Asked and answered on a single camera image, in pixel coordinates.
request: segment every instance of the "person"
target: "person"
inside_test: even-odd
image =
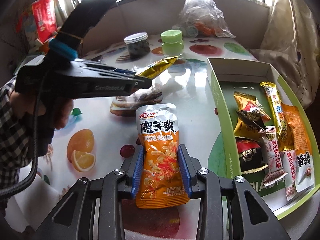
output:
[[[14,91],[16,78],[12,78],[0,89],[0,189],[19,182],[20,168],[27,166],[30,132],[21,119],[26,113],[33,114],[36,96]],[[67,125],[73,109],[73,100],[59,98],[54,110],[54,126],[61,129]],[[45,114],[46,108],[40,102],[37,115]],[[0,199],[0,212],[5,216],[8,199]]]

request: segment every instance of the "hand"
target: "hand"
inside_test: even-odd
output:
[[[14,115],[21,119],[25,113],[33,114],[36,101],[35,95],[20,94],[13,91],[9,97],[9,102]],[[56,129],[64,128],[69,120],[70,112],[73,109],[73,100],[67,98],[58,98],[54,109],[54,126]],[[37,115],[45,114],[45,106],[40,101]]]

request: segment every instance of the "table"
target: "table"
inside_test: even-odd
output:
[[[102,62],[121,69],[139,72],[147,65],[163,58],[159,35],[149,37],[151,52],[131,61],[124,43],[89,53],[91,59],[103,55]],[[207,57],[226,57],[255,60],[241,45],[230,38],[185,38],[183,60],[155,79],[162,86],[162,103],[174,103],[178,111],[180,143],[190,156],[208,167],[208,157],[221,128],[214,113],[215,103],[207,81]],[[56,131],[45,157],[39,158],[39,176],[26,191],[15,199],[33,228],[37,228],[63,194],[80,177],[98,179],[119,168],[123,145],[136,146],[138,138],[134,117],[120,117],[110,112],[113,98],[75,100],[75,109],[66,128]],[[78,131],[89,129],[94,137],[92,154],[95,166],[79,172],[68,161],[67,145]],[[20,179],[27,176],[30,166],[21,170]],[[133,201],[123,203],[124,228],[127,239],[195,239],[199,216],[199,200],[156,211],[138,209]]]

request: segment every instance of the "green jar lid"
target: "green jar lid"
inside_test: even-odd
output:
[[[160,36],[164,43],[177,43],[182,41],[182,32],[179,30],[168,30],[161,33]]]

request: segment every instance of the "glass jar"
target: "glass jar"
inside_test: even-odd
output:
[[[129,56],[137,59],[145,56],[150,52],[150,44],[147,33],[136,33],[124,38],[127,44]]]
[[[168,30],[161,33],[162,51],[165,57],[181,56],[183,54],[182,32]]]

